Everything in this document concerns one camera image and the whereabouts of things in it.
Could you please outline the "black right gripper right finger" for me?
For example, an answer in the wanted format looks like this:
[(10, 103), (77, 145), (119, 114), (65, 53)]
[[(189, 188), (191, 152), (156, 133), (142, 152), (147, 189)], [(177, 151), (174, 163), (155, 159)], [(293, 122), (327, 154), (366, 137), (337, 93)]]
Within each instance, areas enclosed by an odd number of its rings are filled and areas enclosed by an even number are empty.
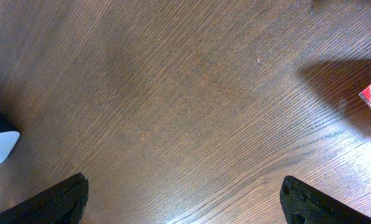
[(280, 204), (290, 224), (371, 224), (370, 217), (290, 175), (282, 182)]

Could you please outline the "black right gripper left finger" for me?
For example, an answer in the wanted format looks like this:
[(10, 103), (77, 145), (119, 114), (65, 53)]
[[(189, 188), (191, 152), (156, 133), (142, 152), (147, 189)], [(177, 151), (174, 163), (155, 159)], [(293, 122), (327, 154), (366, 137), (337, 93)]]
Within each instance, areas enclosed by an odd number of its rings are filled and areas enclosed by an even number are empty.
[(79, 224), (88, 201), (88, 180), (75, 174), (0, 213), (2, 224)]

